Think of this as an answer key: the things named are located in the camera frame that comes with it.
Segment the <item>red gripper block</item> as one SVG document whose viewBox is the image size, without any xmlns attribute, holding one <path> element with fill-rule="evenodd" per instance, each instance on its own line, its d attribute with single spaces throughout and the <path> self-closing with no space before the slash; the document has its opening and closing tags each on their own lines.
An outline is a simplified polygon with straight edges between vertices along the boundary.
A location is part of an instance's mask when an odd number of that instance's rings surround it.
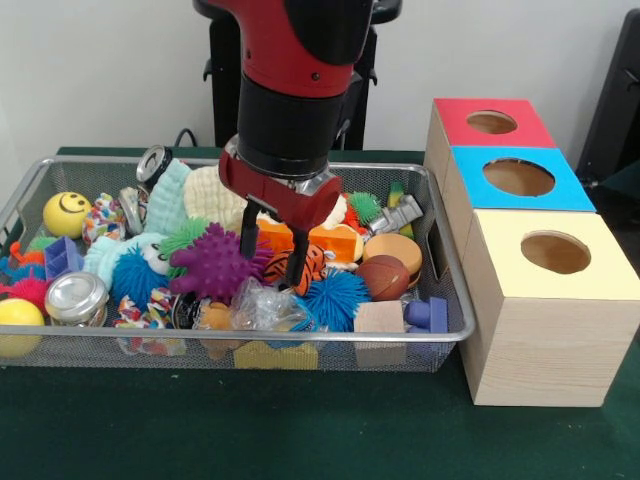
<svg viewBox="0 0 640 480">
<path fill-rule="evenodd" d="M 342 179 L 329 170 L 307 180 L 268 176 L 240 157 L 236 140 L 228 141 L 220 155 L 219 176 L 227 189 L 246 201 L 240 238 L 244 258 L 255 255 L 260 211 L 275 214 L 292 229 L 294 248 L 288 257 L 285 279 L 290 287 L 298 286 L 309 247 L 307 231 L 329 217 L 342 193 Z"/>
</svg>

